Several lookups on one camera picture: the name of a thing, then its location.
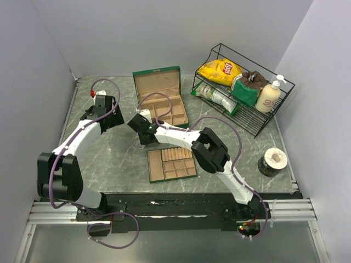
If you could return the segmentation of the silver pearl bangle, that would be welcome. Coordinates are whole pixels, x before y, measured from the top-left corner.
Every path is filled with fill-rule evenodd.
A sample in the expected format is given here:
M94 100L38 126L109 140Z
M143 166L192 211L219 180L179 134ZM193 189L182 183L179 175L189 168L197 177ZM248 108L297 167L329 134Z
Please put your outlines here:
M137 141L135 141L135 142L133 143L133 148L134 148L135 150L142 150L142 149L145 148L145 146L142 145L142 144L139 142L139 140L137 140Z
M182 125L188 122L185 117L177 117L177 116L174 116L172 118L172 121L174 125Z

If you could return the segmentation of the green jewelry tray insert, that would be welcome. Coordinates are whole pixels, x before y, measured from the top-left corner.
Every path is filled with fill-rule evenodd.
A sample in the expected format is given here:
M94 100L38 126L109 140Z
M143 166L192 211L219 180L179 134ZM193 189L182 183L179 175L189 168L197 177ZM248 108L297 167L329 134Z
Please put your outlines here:
M147 157L151 184L197 177L194 156L186 148L151 150Z

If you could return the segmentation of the green jewelry box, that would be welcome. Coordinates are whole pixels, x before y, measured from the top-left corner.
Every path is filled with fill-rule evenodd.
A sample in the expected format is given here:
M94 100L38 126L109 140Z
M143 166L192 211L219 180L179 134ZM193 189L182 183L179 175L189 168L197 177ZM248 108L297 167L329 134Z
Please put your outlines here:
M180 67L171 66L133 72L135 91L138 98L137 109L149 109L152 122L166 122L178 128L188 128L189 120L181 97ZM185 117L188 121L174 125L172 118Z

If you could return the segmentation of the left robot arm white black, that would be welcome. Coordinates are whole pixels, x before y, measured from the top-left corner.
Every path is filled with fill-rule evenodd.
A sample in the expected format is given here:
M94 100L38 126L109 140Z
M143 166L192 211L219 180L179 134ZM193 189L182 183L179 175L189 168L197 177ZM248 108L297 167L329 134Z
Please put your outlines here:
M37 192L50 201L63 201L89 209L96 220L107 217L106 194L84 185L79 161L89 146L108 129L124 123L116 98L97 92L72 134L56 149L37 160Z

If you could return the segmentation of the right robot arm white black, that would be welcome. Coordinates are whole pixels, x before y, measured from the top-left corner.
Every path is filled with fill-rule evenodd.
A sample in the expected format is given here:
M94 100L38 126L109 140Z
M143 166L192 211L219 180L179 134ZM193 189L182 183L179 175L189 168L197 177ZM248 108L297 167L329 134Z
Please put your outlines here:
M270 218L269 205L246 184L230 159L228 148L212 129L205 127L203 130L190 130L166 122L149 122L139 113L127 125L139 135L142 145L156 142L190 150L204 171L222 180L239 205L244 219L255 216Z

